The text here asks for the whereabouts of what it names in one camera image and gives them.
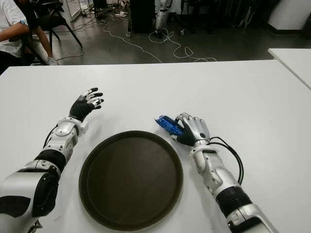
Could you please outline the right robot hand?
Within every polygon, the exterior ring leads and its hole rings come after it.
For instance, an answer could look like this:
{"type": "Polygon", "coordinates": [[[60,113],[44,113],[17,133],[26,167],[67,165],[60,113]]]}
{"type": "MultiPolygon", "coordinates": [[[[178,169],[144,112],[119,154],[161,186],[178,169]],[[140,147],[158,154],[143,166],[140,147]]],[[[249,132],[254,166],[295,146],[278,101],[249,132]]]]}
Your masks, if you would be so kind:
{"type": "Polygon", "coordinates": [[[199,141],[209,143],[210,135],[203,119],[192,117],[187,113],[181,113],[176,117],[175,121],[181,121],[183,133],[181,135],[172,134],[171,138],[173,140],[191,147],[199,141]]]}

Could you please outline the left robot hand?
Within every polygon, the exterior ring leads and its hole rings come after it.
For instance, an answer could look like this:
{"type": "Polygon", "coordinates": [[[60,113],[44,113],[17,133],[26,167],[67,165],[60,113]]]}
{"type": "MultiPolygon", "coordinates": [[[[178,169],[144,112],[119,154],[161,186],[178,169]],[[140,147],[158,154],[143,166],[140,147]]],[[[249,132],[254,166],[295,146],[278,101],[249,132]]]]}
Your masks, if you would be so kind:
{"type": "Polygon", "coordinates": [[[98,92],[98,90],[97,87],[94,87],[82,93],[73,103],[69,111],[69,117],[83,122],[89,113],[100,109],[104,99],[102,98],[103,93],[98,92]]]}

